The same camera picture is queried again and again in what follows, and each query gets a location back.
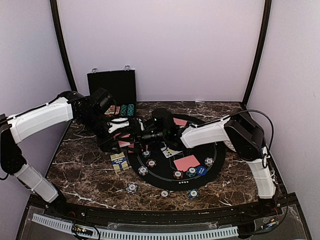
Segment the dealt card player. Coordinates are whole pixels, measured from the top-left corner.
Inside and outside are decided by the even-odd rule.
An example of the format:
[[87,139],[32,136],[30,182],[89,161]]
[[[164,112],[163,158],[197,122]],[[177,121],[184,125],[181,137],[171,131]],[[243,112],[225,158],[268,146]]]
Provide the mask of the dealt card player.
[[185,127],[187,125],[187,123],[188,123],[187,120],[180,119],[180,118],[175,118],[175,117],[173,118],[173,121],[177,126],[183,126],[183,127]]
[[173,161],[176,169],[178,171],[186,172],[191,167],[197,167],[200,165],[200,162],[194,155],[189,155],[183,158],[179,158]]

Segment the brown chip mat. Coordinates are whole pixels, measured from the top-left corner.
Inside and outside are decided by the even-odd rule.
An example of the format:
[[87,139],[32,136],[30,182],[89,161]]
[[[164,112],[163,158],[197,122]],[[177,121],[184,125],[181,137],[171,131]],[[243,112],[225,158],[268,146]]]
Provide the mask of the brown chip mat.
[[157,162],[153,159],[148,159],[146,165],[148,168],[154,168],[157,165]]
[[182,179],[183,176],[184,176],[184,173],[183,173],[182,171],[180,171],[180,170],[175,170],[175,171],[173,172],[173,177],[174,177],[175,179],[177,179],[177,180]]

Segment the dealt card front player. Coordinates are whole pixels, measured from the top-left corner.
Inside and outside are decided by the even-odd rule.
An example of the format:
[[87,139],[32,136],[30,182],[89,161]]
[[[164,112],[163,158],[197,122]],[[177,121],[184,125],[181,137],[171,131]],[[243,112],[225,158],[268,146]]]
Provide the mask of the dealt card front player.
[[189,155],[183,158],[179,158],[173,161],[176,169],[178,171],[186,172],[191,167],[197,167],[200,165],[200,162],[194,155]]

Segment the red-backed card deck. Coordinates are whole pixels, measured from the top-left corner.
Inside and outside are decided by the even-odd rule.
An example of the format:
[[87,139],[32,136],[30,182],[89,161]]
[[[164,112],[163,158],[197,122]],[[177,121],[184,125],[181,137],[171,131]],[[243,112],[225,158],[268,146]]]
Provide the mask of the red-backed card deck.
[[[117,137],[119,134],[120,134],[120,133],[115,134],[115,135],[113,136],[114,139],[116,139],[116,137]],[[123,136],[123,138],[128,138],[128,137],[130,137],[130,134],[127,134],[127,135],[124,135],[124,136]],[[119,145],[120,148],[128,147],[128,146],[131,145],[131,143],[128,142],[128,141],[117,140],[117,142],[118,142],[118,145]]]

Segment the blue chip mat edge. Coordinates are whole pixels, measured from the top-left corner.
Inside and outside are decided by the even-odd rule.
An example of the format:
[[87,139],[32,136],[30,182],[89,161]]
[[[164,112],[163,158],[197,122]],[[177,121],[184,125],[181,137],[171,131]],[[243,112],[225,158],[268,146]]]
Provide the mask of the blue chip mat edge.
[[148,174],[148,168],[145,167],[145,166],[140,166],[138,168],[138,173],[141,175],[141,176],[145,176]]

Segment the brown chip front mat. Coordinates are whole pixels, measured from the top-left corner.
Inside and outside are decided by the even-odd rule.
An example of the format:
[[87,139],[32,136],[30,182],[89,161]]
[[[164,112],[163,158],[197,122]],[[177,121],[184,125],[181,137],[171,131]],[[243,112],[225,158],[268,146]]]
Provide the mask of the brown chip front mat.
[[177,179],[177,180],[182,179],[183,176],[184,176],[184,173],[183,173],[182,171],[180,171],[180,170],[175,170],[175,171],[173,172],[173,177],[174,177],[175,179]]

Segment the blue chip mat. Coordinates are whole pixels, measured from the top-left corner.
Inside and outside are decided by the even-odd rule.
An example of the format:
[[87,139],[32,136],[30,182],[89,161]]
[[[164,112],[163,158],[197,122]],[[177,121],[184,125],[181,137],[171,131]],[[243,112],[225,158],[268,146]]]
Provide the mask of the blue chip mat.
[[204,164],[208,167],[212,166],[214,164],[215,160],[211,157],[207,157],[205,160],[204,160]]

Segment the brown white chip stack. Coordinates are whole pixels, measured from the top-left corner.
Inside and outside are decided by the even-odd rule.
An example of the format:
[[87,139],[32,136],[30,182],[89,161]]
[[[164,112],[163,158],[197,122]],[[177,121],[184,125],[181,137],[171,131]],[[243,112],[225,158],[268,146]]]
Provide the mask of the brown white chip stack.
[[162,191],[160,192],[160,197],[161,197],[161,198],[166,199],[166,198],[169,197],[169,195],[170,195],[170,193],[169,193],[167,190],[162,190]]

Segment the blue white chip stack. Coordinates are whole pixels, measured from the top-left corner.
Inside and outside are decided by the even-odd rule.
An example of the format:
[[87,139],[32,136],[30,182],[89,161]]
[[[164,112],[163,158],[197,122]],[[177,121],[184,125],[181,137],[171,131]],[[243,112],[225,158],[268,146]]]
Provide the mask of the blue white chip stack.
[[130,183],[126,186],[126,192],[129,194],[134,194],[138,190],[138,185],[136,183]]

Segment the blue green chip stack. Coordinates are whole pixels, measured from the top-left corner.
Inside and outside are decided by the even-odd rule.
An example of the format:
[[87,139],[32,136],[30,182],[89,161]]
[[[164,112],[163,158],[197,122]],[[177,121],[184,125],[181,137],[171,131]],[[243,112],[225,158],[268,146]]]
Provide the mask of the blue green chip stack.
[[195,200],[199,197],[200,193],[197,189],[191,189],[188,191],[187,196],[190,200]]

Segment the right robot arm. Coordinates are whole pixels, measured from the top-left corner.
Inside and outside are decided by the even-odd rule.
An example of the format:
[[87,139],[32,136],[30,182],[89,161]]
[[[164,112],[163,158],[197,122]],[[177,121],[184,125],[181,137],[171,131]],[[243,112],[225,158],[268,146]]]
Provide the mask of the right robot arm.
[[212,122],[159,108],[136,135],[128,154],[134,172],[148,184],[168,191],[190,191],[217,178],[231,149],[245,161],[254,178],[258,197],[255,213],[266,217],[275,208],[274,175],[268,167],[269,149],[263,128],[249,113]]

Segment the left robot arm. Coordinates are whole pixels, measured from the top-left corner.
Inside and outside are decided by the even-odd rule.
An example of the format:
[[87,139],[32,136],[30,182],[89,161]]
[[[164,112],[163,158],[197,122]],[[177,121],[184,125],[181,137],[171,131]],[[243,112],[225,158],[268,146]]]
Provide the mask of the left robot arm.
[[105,112],[116,101],[105,89],[99,88],[92,95],[84,96],[77,91],[64,91],[53,100],[24,112],[0,117],[0,166],[9,176],[15,177],[31,192],[50,204],[51,210],[60,218],[71,213],[63,193],[28,161],[37,161],[44,156],[49,164],[49,153],[58,146],[54,133],[58,125],[79,120],[97,138],[97,145],[103,152],[115,147]]

